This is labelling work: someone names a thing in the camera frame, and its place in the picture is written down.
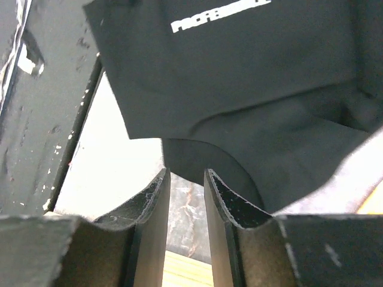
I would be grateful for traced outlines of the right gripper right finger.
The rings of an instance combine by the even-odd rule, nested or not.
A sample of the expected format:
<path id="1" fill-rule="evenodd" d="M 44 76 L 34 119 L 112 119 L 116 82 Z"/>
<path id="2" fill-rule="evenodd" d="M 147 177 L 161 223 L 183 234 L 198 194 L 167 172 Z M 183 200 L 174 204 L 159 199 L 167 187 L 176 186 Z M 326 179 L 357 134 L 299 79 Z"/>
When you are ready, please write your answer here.
<path id="1" fill-rule="evenodd" d="M 272 216 L 211 169 L 204 192 L 215 286 L 381 286 L 382 216 Z"/>

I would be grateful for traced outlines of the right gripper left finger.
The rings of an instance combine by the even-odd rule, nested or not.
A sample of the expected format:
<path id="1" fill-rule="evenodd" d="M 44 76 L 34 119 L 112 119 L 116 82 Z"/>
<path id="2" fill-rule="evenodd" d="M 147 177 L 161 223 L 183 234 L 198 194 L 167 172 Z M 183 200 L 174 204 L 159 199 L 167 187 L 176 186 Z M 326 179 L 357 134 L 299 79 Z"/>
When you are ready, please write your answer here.
<path id="1" fill-rule="evenodd" d="M 80 216 L 2 216 L 2 286 L 160 286 L 171 176 L 90 222 Z"/>

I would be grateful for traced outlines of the black underwear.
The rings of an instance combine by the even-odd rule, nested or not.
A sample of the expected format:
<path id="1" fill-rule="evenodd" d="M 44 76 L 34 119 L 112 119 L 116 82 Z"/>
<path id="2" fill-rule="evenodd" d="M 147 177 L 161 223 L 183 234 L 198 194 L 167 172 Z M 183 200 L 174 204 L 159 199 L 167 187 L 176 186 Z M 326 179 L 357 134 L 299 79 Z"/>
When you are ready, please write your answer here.
<path id="1" fill-rule="evenodd" d="M 132 139 L 214 170 L 269 213 L 318 191 L 382 127 L 381 1 L 92 1 Z"/>

